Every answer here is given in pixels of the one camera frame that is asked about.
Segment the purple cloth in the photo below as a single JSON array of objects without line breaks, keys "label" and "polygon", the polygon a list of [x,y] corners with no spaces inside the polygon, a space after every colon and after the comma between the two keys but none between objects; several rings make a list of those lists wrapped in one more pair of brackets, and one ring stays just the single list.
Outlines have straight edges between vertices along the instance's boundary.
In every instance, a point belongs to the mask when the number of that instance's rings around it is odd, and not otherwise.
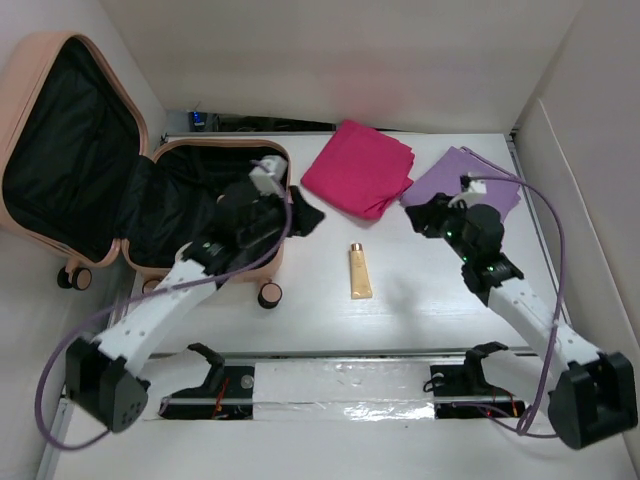
[{"label": "purple cloth", "polygon": [[[454,196],[461,192],[462,175],[512,177],[502,167],[467,147],[450,147],[447,152],[401,196],[403,207],[422,205],[437,193]],[[495,208],[505,220],[521,200],[519,185],[503,181],[486,181],[487,193],[481,200]]]}]

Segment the magenta cloth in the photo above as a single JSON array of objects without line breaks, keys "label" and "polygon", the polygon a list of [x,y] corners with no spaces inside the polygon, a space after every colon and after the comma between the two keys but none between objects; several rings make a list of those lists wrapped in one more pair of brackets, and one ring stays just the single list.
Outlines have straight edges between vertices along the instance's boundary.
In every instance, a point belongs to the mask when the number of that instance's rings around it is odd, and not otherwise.
[{"label": "magenta cloth", "polygon": [[301,178],[321,200],[357,218],[378,221],[413,181],[415,154],[397,139],[347,120]]}]

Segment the gold cosmetic tube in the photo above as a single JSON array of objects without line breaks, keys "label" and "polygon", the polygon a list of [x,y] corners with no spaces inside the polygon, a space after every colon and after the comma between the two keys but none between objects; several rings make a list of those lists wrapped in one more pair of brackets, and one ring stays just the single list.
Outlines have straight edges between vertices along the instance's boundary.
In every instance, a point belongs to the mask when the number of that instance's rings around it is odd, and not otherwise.
[{"label": "gold cosmetic tube", "polygon": [[352,243],[349,252],[350,282],[352,299],[369,299],[373,297],[369,273],[363,247],[360,243]]}]

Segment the pink hard-shell suitcase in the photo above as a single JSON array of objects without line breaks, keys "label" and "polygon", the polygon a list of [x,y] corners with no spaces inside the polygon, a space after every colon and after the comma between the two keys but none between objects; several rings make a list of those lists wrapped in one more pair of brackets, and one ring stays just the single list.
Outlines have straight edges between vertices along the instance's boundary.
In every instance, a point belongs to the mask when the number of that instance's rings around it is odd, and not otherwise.
[{"label": "pink hard-shell suitcase", "polygon": [[285,157],[266,140],[191,138],[159,148],[98,47],[36,32],[1,75],[1,223],[66,260],[63,289],[124,258],[152,290],[219,197],[254,161]]}]

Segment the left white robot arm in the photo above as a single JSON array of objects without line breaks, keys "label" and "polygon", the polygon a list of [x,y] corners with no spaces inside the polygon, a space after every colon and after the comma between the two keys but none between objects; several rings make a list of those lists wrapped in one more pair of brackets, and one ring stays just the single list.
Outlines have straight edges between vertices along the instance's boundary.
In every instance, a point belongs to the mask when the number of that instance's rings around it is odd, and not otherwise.
[{"label": "left white robot arm", "polygon": [[115,326],[67,348],[71,399],[109,432],[128,429],[148,401],[143,366],[179,321],[230,278],[264,266],[285,238],[308,236],[324,218],[296,186],[275,193],[249,181],[229,187],[211,222],[151,293]]}]

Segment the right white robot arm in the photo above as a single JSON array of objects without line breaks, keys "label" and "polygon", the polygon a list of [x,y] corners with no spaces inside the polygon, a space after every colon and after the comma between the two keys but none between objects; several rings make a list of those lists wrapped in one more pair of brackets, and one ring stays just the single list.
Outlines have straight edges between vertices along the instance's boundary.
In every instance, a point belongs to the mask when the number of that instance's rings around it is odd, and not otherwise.
[{"label": "right white robot arm", "polygon": [[541,370],[520,367],[498,342],[467,353],[462,381],[474,393],[495,386],[530,405],[529,419],[544,414],[555,434],[579,450],[635,428],[638,407],[634,370],[620,352],[605,353],[582,338],[533,291],[502,251],[504,226],[486,204],[466,205],[443,193],[405,210],[413,230],[441,238],[461,258],[471,293],[496,313],[542,359]]}]

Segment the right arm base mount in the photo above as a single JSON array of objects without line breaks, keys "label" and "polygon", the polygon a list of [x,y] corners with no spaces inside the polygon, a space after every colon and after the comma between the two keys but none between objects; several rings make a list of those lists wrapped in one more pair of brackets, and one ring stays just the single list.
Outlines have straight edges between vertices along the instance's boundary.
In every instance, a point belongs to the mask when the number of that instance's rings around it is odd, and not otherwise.
[{"label": "right arm base mount", "polygon": [[435,418],[480,419],[519,418],[525,404],[504,389],[489,384],[481,370],[480,360],[491,353],[507,351],[499,342],[480,344],[468,350],[462,364],[435,364],[431,377],[423,384],[423,392],[435,398]]}]

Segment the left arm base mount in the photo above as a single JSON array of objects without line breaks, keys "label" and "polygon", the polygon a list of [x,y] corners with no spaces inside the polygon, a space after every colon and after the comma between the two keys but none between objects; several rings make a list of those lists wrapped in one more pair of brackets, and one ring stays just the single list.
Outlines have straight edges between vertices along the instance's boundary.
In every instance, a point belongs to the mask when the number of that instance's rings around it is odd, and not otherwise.
[{"label": "left arm base mount", "polygon": [[164,397],[159,416],[165,420],[252,420],[255,366],[227,366],[222,355],[202,343],[190,344],[186,353],[205,361],[204,374],[194,386]]}]

